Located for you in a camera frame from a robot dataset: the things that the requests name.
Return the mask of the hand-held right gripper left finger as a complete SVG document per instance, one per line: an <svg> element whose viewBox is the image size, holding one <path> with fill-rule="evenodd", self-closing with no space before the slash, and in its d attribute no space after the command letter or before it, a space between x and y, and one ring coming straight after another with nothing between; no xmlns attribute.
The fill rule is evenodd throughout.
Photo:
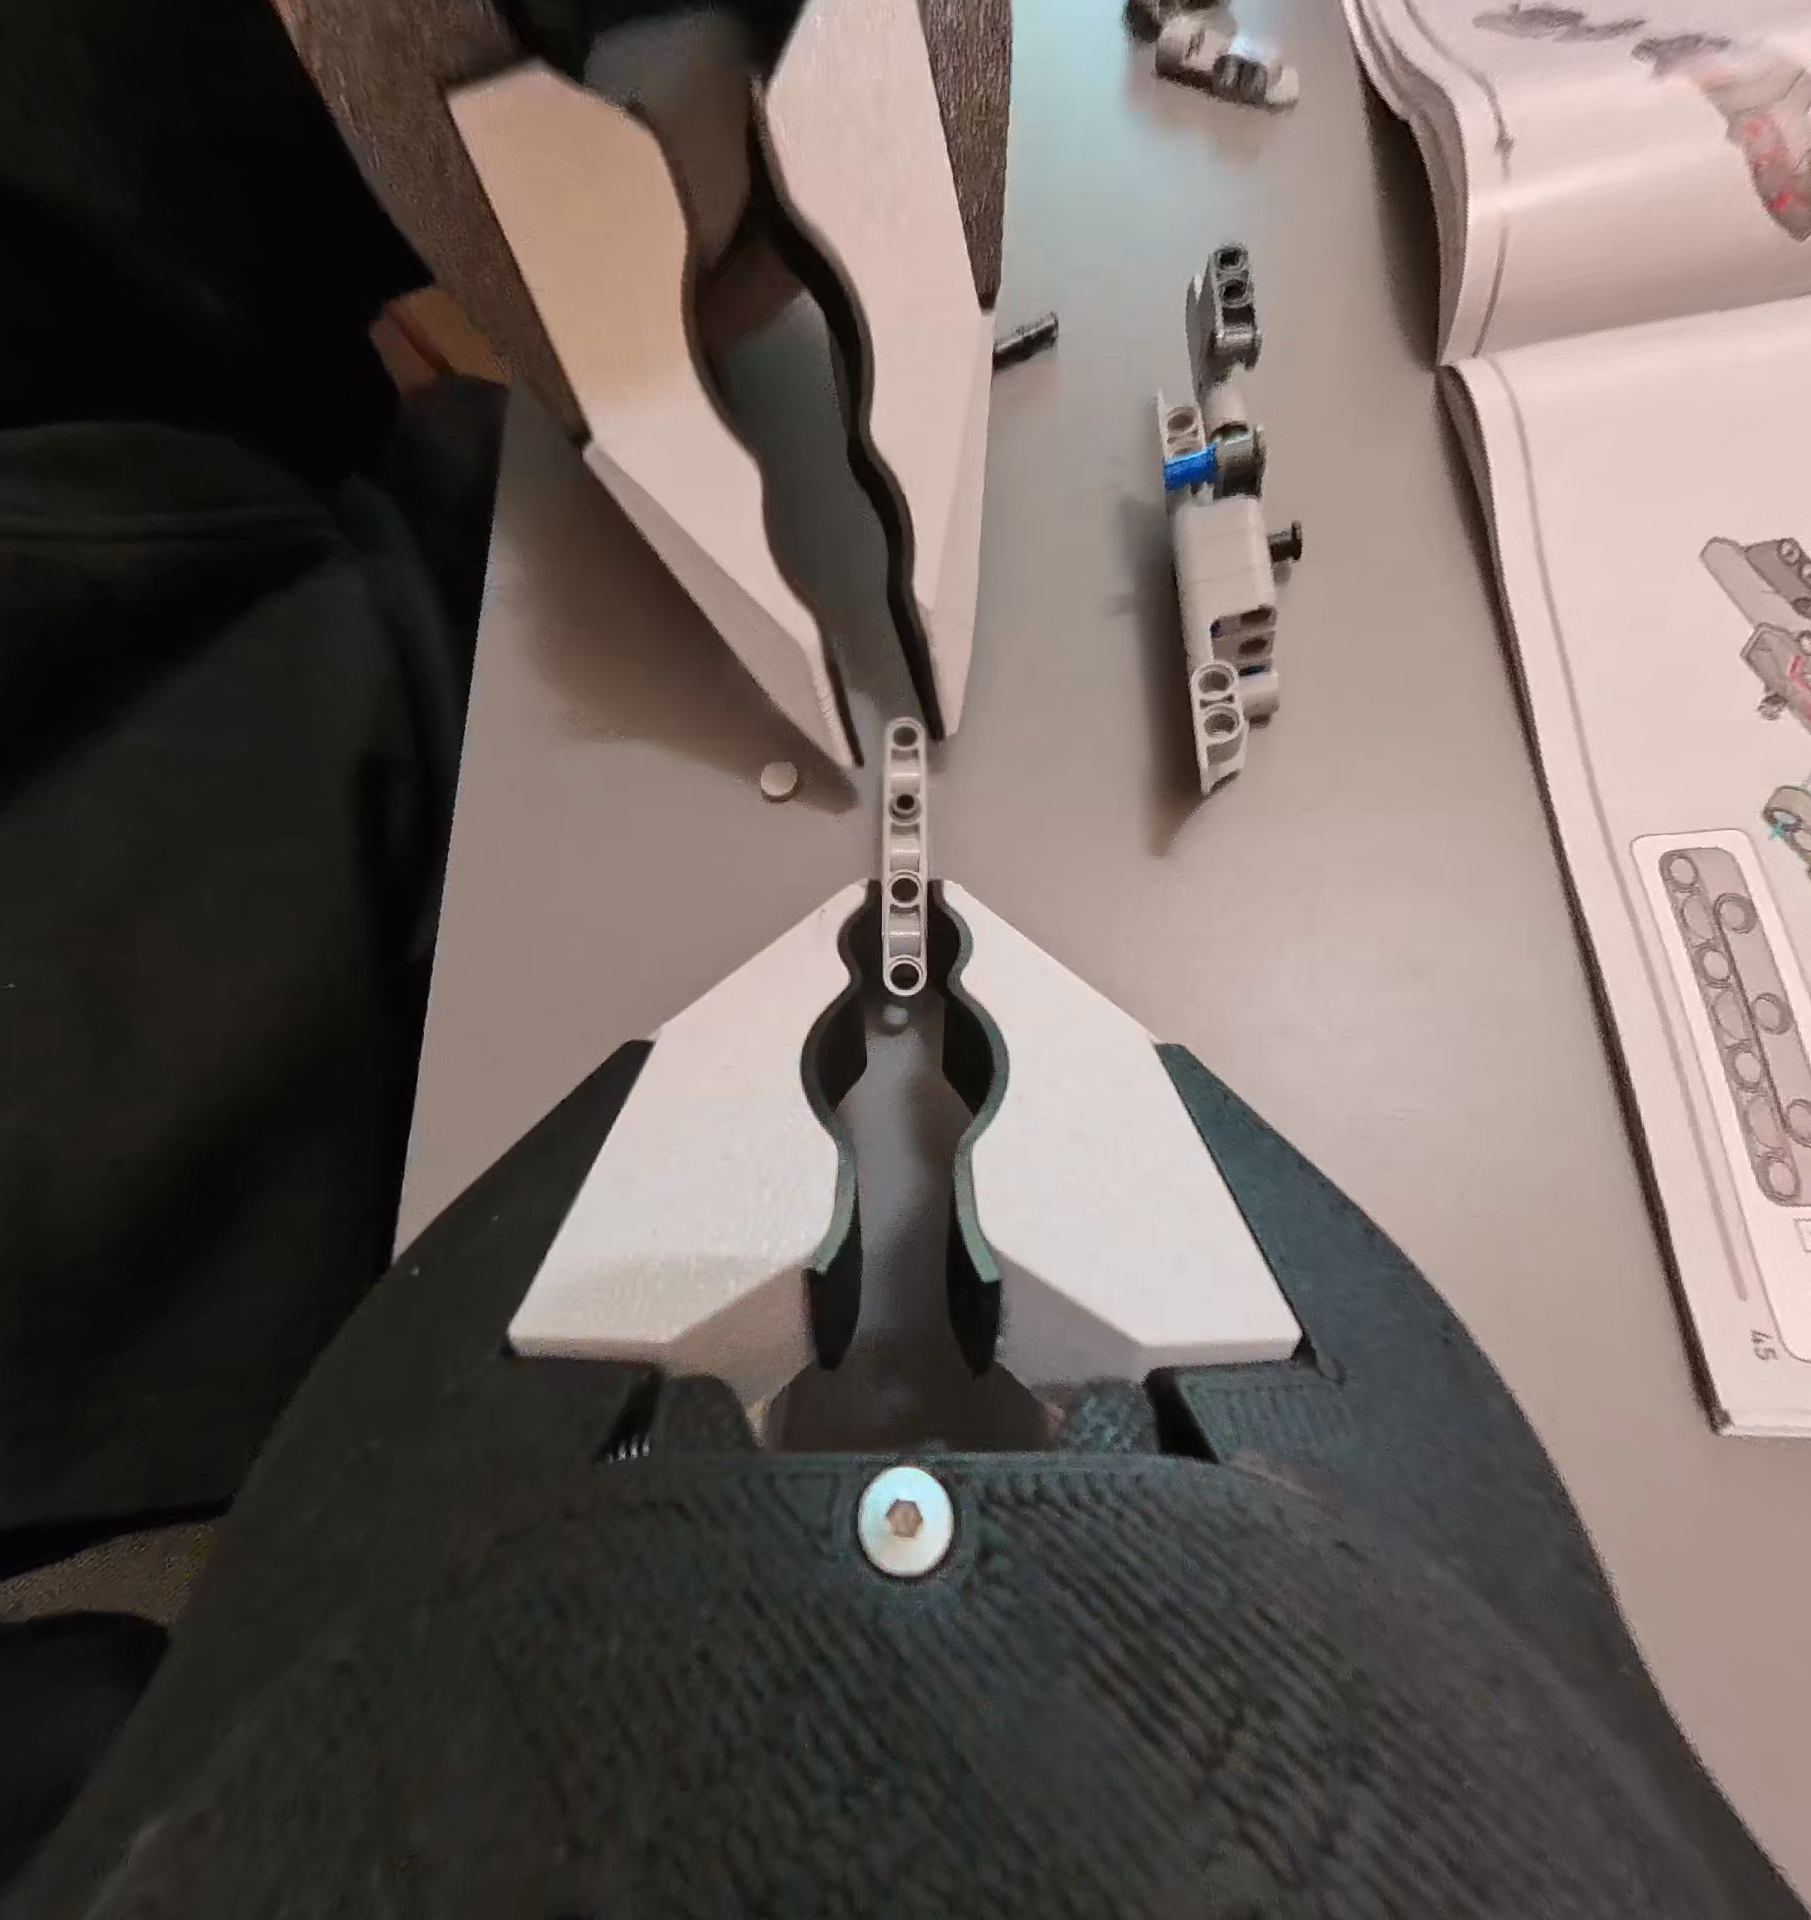
<svg viewBox="0 0 1811 1920"><path fill-rule="evenodd" d="M508 1322L512 1354L723 1379L746 1407L844 1360L865 932L848 883L657 1027Z"/></svg>

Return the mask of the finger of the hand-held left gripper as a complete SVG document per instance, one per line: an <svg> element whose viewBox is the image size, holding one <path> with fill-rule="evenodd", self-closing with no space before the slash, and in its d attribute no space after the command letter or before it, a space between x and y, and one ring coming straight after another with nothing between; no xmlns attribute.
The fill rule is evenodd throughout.
<svg viewBox="0 0 1811 1920"><path fill-rule="evenodd" d="M694 340L694 238L657 135L526 60L447 111L559 373L581 458L778 712L837 767L863 748L817 615L772 553L758 457Z"/></svg>
<svg viewBox="0 0 1811 1920"><path fill-rule="evenodd" d="M843 373L847 454L885 534L913 690L944 740L975 650L993 323L919 6L803 4L758 128L780 236Z"/></svg>

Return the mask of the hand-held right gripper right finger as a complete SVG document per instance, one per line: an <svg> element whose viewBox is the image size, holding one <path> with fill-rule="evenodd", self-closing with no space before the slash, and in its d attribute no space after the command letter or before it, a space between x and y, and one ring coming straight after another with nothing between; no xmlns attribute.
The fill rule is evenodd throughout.
<svg viewBox="0 0 1811 1920"><path fill-rule="evenodd" d="M1053 1396L1295 1358L1303 1326L1158 1039L948 881L936 981L966 1113L944 1284L968 1369Z"/></svg>

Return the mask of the grey toy beam with holes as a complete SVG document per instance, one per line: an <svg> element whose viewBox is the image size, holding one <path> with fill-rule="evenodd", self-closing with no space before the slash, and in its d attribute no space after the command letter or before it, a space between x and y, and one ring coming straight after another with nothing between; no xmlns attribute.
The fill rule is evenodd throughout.
<svg viewBox="0 0 1811 1920"><path fill-rule="evenodd" d="M877 825L879 972L895 1001L922 988L932 955L929 757L919 719L883 731Z"/></svg>

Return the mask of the person's left forearm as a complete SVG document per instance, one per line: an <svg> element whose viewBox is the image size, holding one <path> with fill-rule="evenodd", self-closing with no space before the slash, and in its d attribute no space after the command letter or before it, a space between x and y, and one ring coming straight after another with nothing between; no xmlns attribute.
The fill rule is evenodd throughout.
<svg viewBox="0 0 1811 1920"><path fill-rule="evenodd" d="M0 3L0 431L356 466L397 406L374 321L423 280L270 4Z"/></svg>

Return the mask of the grey desk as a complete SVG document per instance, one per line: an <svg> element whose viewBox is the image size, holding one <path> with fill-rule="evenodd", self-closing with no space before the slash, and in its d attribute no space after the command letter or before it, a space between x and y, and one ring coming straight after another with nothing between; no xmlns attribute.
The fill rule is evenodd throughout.
<svg viewBox="0 0 1811 1920"><path fill-rule="evenodd" d="M1338 4L1245 4L1257 116L1120 4L1018 4L979 631L941 865L1223 1082L1494 1358L1687 1737L1811 1907L1811 1443L1699 1402L1434 388L1421 160ZM1250 243L1283 705L1197 801L1151 495L1181 289ZM837 783L539 403L510 399L397 1241L598 1063L860 875ZM761 769L802 787L767 803Z"/></svg>

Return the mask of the person's left hand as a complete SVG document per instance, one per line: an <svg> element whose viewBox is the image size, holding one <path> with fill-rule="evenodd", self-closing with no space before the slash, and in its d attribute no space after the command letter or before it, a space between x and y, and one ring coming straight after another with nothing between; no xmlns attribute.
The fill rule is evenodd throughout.
<svg viewBox="0 0 1811 1920"><path fill-rule="evenodd" d="M447 377L471 377L508 388L510 371L455 300L421 286L390 300L370 328L385 371L412 396Z"/></svg>

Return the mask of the grey toy beam assembly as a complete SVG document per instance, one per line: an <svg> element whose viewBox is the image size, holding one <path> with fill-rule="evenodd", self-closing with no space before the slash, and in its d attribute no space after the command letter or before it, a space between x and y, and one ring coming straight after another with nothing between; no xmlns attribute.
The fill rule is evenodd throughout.
<svg viewBox="0 0 1811 1920"><path fill-rule="evenodd" d="M1162 501L1172 553L1184 688L1198 794L1243 775L1252 731L1281 702L1280 588L1303 526L1266 513L1268 442L1246 375L1262 357L1252 255L1213 245L1185 286L1189 381L1156 393Z"/></svg>

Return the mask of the person's black sweatshirt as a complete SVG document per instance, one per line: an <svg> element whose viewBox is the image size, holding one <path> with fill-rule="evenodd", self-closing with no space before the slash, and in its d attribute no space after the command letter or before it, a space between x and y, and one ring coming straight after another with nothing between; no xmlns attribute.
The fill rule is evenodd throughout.
<svg viewBox="0 0 1811 1920"><path fill-rule="evenodd" d="M0 1579L224 1506L387 1266L504 422L0 431Z"/></svg>

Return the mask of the open instruction booklet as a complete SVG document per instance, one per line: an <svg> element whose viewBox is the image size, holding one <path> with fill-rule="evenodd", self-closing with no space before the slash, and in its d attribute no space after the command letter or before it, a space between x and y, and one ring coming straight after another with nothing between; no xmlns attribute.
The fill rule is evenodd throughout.
<svg viewBox="0 0 1811 1920"><path fill-rule="evenodd" d="M1811 4L1347 4L1718 1432L1811 1438Z"/></svg>

